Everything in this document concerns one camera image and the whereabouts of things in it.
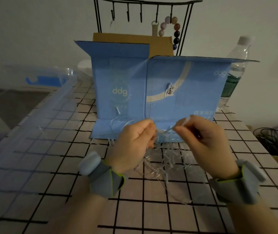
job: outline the blue cardboard box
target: blue cardboard box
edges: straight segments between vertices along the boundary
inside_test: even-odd
[[[251,60],[154,56],[149,44],[76,41],[91,57],[97,102],[92,138],[116,139],[144,118],[168,130],[191,114],[213,120],[233,62]],[[171,131],[166,142],[181,138]]]

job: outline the cardboard flap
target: cardboard flap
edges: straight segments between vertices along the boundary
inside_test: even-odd
[[[90,57],[127,57],[142,58],[149,57],[148,44],[129,44],[129,43],[104,43],[92,41],[75,41],[75,43]]]
[[[183,61],[203,61],[203,62],[259,62],[256,60],[243,60],[235,58],[222,58],[222,57],[196,57],[196,56],[154,56],[150,60],[183,60]]]
[[[173,41],[171,37],[155,37],[146,35],[94,33],[94,42],[109,43],[143,43],[150,44],[149,58],[153,56],[173,56]]]

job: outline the table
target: table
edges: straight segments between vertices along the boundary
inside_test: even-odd
[[[82,123],[76,134],[63,134],[67,138],[66,142],[62,140],[63,143],[70,144],[64,155],[47,155],[36,166],[37,179],[45,186],[43,192],[25,193],[10,206],[10,193],[0,194],[0,204],[2,207],[7,205],[10,214],[0,217],[0,233],[40,232],[72,194],[86,184],[86,178],[78,173],[77,164],[88,151],[95,150],[102,158],[110,153],[107,140],[90,143],[89,136],[97,119],[93,85],[80,82],[74,90]],[[217,112],[214,121],[224,128],[235,158],[248,160],[265,171],[268,179],[260,186],[259,194],[278,217],[278,164],[229,107]],[[165,144],[156,146],[167,149]],[[188,151],[185,143],[179,143],[179,146]],[[136,171],[127,175],[129,181],[106,204],[98,226],[99,234],[235,232],[226,206],[216,199],[215,192],[209,187],[208,174],[204,183],[187,180],[187,177],[172,182],[177,183],[187,196],[204,192],[205,195],[189,205],[176,202],[160,181],[144,179]]]

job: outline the transparent plastic box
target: transparent plastic box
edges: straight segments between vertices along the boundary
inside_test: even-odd
[[[51,171],[37,172],[38,165],[62,157],[70,145],[65,137],[82,124],[76,84],[68,68],[0,63],[0,220],[30,219],[23,207],[36,204],[51,180]]]

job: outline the white wall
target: white wall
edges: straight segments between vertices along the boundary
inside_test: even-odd
[[[100,3],[103,32],[151,34],[156,7],[116,4],[110,27],[111,4]],[[174,7],[183,23],[185,7]],[[160,7],[158,20],[169,15]],[[0,60],[33,65],[76,65],[87,55],[73,40],[92,40],[97,32],[93,0],[0,0]],[[173,35],[173,26],[165,31]],[[184,42],[183,55],[224,57],[240,35],[256,36],[251,63],[229,106],[253,127],[278,125],[278,0],[203,0],[196,3]]]

